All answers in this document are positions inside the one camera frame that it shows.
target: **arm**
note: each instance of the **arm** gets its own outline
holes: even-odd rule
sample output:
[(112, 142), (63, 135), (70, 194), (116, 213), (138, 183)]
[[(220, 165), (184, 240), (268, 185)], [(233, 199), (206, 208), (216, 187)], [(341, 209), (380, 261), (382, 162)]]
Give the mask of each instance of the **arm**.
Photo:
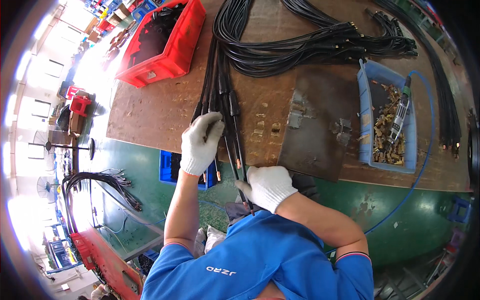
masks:
[(198, 178), (215, 158), (222, 114), (200, 116), (182, 134), (179, 178), (165, 222), (164, 245), (179, 243), (193, 253), (198, 230)]
[(164, 245), (180, 243), (193, 253), (198, 230), (197, 196), (198, 176), (180, 170), (177, 187), (165, 221)]
[(292, 179), (284, 167), (250, 167), (248, 183), (235, 182), (255, 204), (286, 219), (300, 223), (330, 246), (336, 247), (337, 258), (348, 252), (368, 254), (361, 228), (349, 217), (322, 206), (292, 187)]
[(367, 238), (357, 223), (343, 213), (322, 206), (299, 192), (282, 201), (276, 213), (304, 225), (325, 243), (337, 248), (337, 258), (349, 252), (368, 254)]

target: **worn wooden table top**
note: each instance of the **worn wooden table top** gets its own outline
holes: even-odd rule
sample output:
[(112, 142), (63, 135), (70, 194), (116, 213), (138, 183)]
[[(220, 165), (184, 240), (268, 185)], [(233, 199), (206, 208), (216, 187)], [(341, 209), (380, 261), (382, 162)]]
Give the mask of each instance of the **worn wooden table top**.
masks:
[[(380, 28), (365, 12), (380, 10), (368, 1), (345, 0), (339, 4), (334, 0), (313, 0), (311, 3), (323, 12), (341, 21), (352, 21), (359, 31), (369, 35), (379, 35)], [(181, 134), (188, 127), (193, 109), (200, 97), (207, 62), (208, 48), (212, 37), (213, 18), (221, 5), (221, 0), (202, 0), (206, 9), (206, 20), (193, 55), (190, 73), (183, 77), (165, 79), (143, 88), (120, 82), (108, 121), (107, 137), (180, 152)], [(291, 38), (314, 30), (306, 20), (288, 11), (281, 0), (255, 1), (247, 24), (243, 41), (266, 42)], [(404, 34), (410, 32), (403, 28)], [(444, 64), (452, 92), (457, 102), (458, 117), (463, 132), (462, 144), (467, 145), (466, 114), (463, 111), (462, 93), (450, 68), (449, 58), (440, 46), (430, 39)], [(438, 116), (437, 97), (433, 72), (423, 47), (417, 49), (416, 58), (376, 59), (397, 73), (406, 76), (411, 70), (424, 74), (432, 85), (434, 110)], [(319, 72), (342, 73), (356, 81), (358, 65), (318, 66)], [(242, 113), (242, 137), (247, 165), (273, 166), (277, 163), (282, 145), (289, 102), (295, 86), (297, 74), (302, 67), (294, 68), (281, 75), (269, 78), (251, 78), (232, 71), (232, 81), (239, 97)], [(353, 84), (346, 89), (358, 90)], [(340, 171), (340, 180), (350, 180), (373, 184), (411, 187), (425, 159), (431, 132), (430, 104), (426, 89), (418, 78), (412, 80), (413, 103), (417, 114), (418, 158), (416, 174), (401, 174), (383, 171), (363, 165), (358, 161), (358, 129), (360, 121), (352, 120), (353, 135)], [(351, 100), (353, 111), (359, 111), (359, 98)], [(436, 133), (428, 166), (418, 188), (442, 191), (466, 191), (468, 189), (467, 157), (460, 151), (455, 160), (450, 151), (444, 151), (438, 142), (438, 117), (435, 118)], [(227, 161), (224, 145), (219, 146), (220, 159)]]

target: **white cotton glove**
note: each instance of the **white cotton glove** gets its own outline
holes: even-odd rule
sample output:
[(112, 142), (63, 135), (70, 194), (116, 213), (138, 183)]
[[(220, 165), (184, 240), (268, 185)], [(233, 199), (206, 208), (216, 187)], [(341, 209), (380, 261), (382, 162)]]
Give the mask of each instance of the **white cotton glove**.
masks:
[(250, 184), (237, 180), (235, 185), (250, 201), (272, 214), (283, 200), (298, 192), (292, 186), (292, 178), (284, 167), (249, 167), (247, 179)]
[(218, 141), (225, 124), (222, 114), (209, 112), (199, 116), (181, 135), (180, 168), (190, 175), (200, 176), (215, 159)]

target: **factory floor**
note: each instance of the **factory floor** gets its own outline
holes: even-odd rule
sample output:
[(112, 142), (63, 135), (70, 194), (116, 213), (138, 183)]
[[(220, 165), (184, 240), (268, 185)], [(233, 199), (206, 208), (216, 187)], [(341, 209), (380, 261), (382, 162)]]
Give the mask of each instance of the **factory floor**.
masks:
[[(76, 85), (84, 87), (89, 93), (96, 93), (96, 100), (87, 108), (84, 133), (79, 144), (87, 145), (88, 139), (96, 143), (95, 156), (92, 161), (86, 151), (80, 151), (79, 166), (81, 170), (99, 172), (107, 168), (123, 169), (128, 180), (132, 181), (131, 193), (143, 204), (142, 212), (137, 215), (144, 220), (155, 223), (165, 218), (175, 187), (159, 182), (160, 150), (120, 142), (106, 138), (111, 101), (116, 90), (112, 79), (115, 71), (113, 61), (103, 79), (92, 78), (92, 62), (98, 63), (108, 48), (110, 38), (90, 49), (85, 55), (86, 62), (79, 67), (75, 77)], [(223, 206), (235, 201), (237, 190), (229, 164), (221, 165), (222, 181), (205, 192), (199, 192), (199, 200)], [(364, 230), (377, 224), (388, 215), (408, 194), (409, 189), (370, 185), (356, 182), (339, 181), (332, 183), (316, 179), (321, 204), (339, 210), (354, 219)], [(368, 235), (369, 251), (374, 267), (393, 264), (428, 253), (450, 240), (452, 228), (459, 226), (446, 219), (452, 208), (454, 193), (415, 190), (406, 203), (385, 221), (379, 228)], [(114, 231), (118, 231), (124, 222), (124, 213), (109, 201), (100, 202), (97, 211), (103, 213), (103, 220)], [(200, 226), (212, 225), (226, 231), (228, 218), (219, 208), (200, 203)], [(163, 229), (163, 222), (156, 225)], [(158, 236), (157, 233), (127, 218), (124, 229), (117, 234), (101, 231), (105, 239), (120, 253), (125, 254), (140, 247)]]

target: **rotary tool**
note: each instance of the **rotary tool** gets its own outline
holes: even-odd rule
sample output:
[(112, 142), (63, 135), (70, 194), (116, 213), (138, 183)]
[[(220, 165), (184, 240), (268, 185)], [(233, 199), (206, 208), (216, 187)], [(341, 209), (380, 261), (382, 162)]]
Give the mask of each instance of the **rotary tool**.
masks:
[(402, 95), (398, 100), (395, 118), (393, 119), (392, 125), (388, 130), (387, 139), (385, 141), (386, 145), (384, 147), (385, 151), (388, 151), (388, 149), (395, 143), (395, 141), (398, 139), (398, 135), (402, 131), (403, 121), (405, 120), (407, 109), (408, 109), (408, 106), (410, 105), (409, 97), (410, 97), (411, 81), (412, 79), (410, 78), (410, 76), (407, 76), (405, 79), (405, 85), (403, 86), (403, 89), (402, 89)]

